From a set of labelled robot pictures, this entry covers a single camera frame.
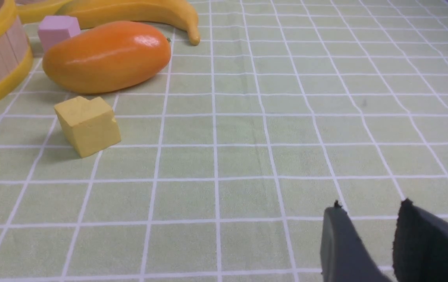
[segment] plastic fruit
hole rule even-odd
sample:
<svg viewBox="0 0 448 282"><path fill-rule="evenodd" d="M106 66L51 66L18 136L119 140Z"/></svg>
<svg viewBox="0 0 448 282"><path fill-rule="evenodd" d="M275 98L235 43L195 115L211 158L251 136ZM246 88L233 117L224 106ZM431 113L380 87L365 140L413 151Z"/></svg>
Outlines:
<svg viewBox="0 0 448 282"><path fill-rule="evenodd" d="M117 21L57 43L43 55L43 70L62 88L91 95L144 82L170 58L170 43L155 27Z"/></svg>
<svg viewBox="0 0 448 282"><path fill-rule="evenodd" d="M187 31L192 45L198 45L198 13L186 0L73 0L56 15L75 16L81 29L114 21L153 22Z"/></svg>

